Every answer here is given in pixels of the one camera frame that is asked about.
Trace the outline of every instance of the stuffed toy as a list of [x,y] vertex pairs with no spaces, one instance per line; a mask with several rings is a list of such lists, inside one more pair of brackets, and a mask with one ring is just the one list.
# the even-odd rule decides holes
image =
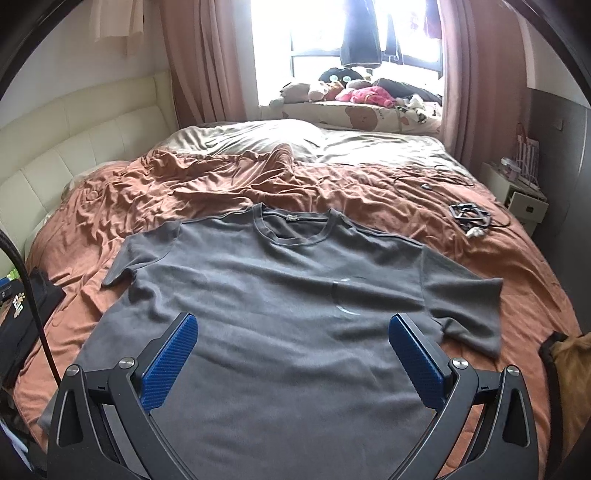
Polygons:
[[280,97],[271,100],[269,106],[281,107],[284,103],[317,102],[322,100],[330,88],[325,82],[291,82],[280,91]]
[[367,88],[371,86],[372,85],[369,80],[351,80],[347,84],[347,88],[352,88],[353,90],[359,90],[360,88]]
[[345,88],[351,80],[363,80],[363,77],[359,72],[352,69],[338,69],[333,67],[326,70],[318,79],[325,83],[340,82],[343,88]]
[[339,102],[367,103],[370,105],[379,105],[386,108],[396,106],[396,99],[381,87],[367,87],[359,90],[345,89],[336,96]]
[[343,91],[343,85],[340,82],[330,82],[328,84],[329,91],[325,94],[323,100],[327,102],[333,101],[336,96]]

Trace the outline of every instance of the pink curtain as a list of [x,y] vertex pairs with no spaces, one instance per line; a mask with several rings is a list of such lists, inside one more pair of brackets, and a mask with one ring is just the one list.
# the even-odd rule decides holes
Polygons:
[[181,127],[244,121],[232,0],[160,0]]
[[441,140],[472,173],[512,156],[527,77],[517,16],[502,0],[439,0],[446,87]]

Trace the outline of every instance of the drawer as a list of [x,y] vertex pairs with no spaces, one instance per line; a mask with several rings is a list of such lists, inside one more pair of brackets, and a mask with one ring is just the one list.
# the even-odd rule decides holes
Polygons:
[[509,211],[517,218],[541,223],[548,210],[548,204],[522,193],[515,192],[509,203]]
[[532,236],[534,234],[535,228],[538,226],[538,222],[534,222],[533,220],[522,220],[520,218],[518,218],[517,220],[523,226],[523,229],[527,232],[529,236]]

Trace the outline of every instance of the t-shirt sleeve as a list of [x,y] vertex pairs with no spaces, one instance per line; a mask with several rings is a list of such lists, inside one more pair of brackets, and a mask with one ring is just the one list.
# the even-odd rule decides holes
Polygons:
[[103,280],[103,286],[110,287],[123,274],[134,274],[140,268],[163,258],[172,249],[180,226],[181,222],[165,222],[149,232],[127,237]]
[[480,278],[423,247],[421,288],[427,311],[445,335],[493,358],[501,353],[502,283],[502,278]]

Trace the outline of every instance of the blue gripper pad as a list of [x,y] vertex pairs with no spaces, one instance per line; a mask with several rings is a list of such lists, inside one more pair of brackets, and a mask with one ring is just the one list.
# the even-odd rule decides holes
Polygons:
[[166,400],[168,392],[197,343],[198,334],[197,319],[188,314],[142,377],[139,400],[146,413],[161,407]]
[[423,405],[439,412],[446,402],[445,378],[398,315],[390,320],[388,339]]

